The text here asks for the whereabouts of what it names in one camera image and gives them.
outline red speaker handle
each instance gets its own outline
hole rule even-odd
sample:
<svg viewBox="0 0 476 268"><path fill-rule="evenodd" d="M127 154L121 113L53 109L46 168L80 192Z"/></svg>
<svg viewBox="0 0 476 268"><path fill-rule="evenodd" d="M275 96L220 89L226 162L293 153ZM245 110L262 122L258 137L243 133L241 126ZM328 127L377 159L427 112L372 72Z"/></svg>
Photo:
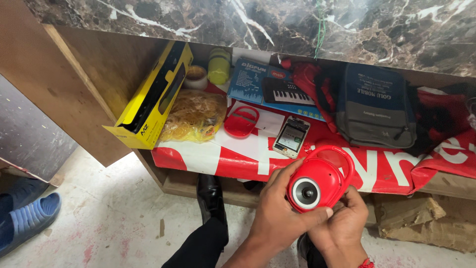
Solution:
<svg viewBox="0 0 476 268"><path fill-rule="evenodd" d="M313 157L317 157L317 154L322 152L322 151L335 151L335 152L338 152L339 154L341 154L343 157L345 157L346 161L347 161L347 165L349 166L349 169L348 169L348 173L347 173L347 176L346 178L344 179L345 181L349 180L349 179L352 179L354 177L354 173L355 173L355 165L354 165L354 161L352 160L352 158L350 157L350 155L342 150L342 148L340 147L337 147L337 146L334 146L334 145L324 145L324 146L320 146L316 149L314 149L314 151L312 151L305 159L304 159L304 162L307 162L309 159L313 158Z"/></svg>

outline phone screen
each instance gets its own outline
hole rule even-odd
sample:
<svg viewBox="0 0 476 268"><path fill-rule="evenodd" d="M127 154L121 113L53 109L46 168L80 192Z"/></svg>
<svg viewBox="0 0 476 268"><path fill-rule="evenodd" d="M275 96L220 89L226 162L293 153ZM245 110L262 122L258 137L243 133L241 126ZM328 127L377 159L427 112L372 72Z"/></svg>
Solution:
<svg viewBox="0 0 476 268"><path fill-rule="evenodd" d="M302 132L301 130L289 124L286 124L281 136L279 136L276 143L298 152L298 148L302 143L302 137L304 137L305 134L305 132Z"/></svg>

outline clear plastic bag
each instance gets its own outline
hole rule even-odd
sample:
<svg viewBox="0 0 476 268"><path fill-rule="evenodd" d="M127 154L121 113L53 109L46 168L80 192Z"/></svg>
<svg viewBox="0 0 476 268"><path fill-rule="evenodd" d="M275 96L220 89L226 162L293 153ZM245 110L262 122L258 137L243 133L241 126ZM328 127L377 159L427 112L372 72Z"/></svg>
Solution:
<svg viewBox="0 0 476 268"><path fill-rule="evenodd" d="M180 90L159 140L202 143L215 136L227 113L226 97L198 90Z"/></svg>

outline hand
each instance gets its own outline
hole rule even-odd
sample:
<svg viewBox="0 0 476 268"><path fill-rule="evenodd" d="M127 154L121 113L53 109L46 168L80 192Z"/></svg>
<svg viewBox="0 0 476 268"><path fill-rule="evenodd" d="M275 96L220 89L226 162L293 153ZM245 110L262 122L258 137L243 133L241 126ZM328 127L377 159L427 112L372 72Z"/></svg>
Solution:
<svg viewBox="0 0 476 268"><path fill-rule="evenodd" d="M329 207L298 214L284 198L289 179L303 160L299 159L271 174L260 193L255 220L247 239L223 267L264 267L300 235L332 216Z"/></svg>
<svg viewBox="0 0 476 268"><path fill-rule="evenodd" d="M358 267L365 259L360 239L368 217L362 197L350 186L333 207L334 215L307 233L329 267Z"/></svg>

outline foot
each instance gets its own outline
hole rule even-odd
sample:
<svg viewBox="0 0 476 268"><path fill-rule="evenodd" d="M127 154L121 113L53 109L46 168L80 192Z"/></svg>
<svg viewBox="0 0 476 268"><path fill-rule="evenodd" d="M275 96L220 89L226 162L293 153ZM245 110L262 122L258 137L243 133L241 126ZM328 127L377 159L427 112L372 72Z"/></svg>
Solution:
<svg viewBox="0 0 476 268"><path fill-rule="evenodd" d="M297 251L299 252L301 257L305 259L306 261L307 261L307 254L311 246L314 246L314 244L312 244L311 239L309 238L307 233L304 233L303 235L301 235L299 239L297 240L297 245L296 245L298 249Z"/></svg>
<svg viewBox="0 0 476 268"><path fill-rule="evenodd" d="M35 201L48 188L40 180L19 177L5 192L0 193L0 217Z"/></svg>
<svg viewBox="0 0 476 268"><path fill-rule="evenodd" d="M203 224L214 217L225 226L228 226L225 205L223 204L223 192L221 190L220 181L216 176L207 174L198 175L197 200L202 213Z"/></svg>
<svg viewBox="0 0 476 268"><path fill-rule="evenodd" d="M307 261L308 267L327 267L324 257L312 243L307 233L301 235L297 240L297 249L301 257Z"/></svg>
<svg viewBox="0 0 476 268"><path fill-rule="evenodd" d="M0 258L46 229L56 219L60 208L60 195L52 193L8 213L0 222Z"/></svg>

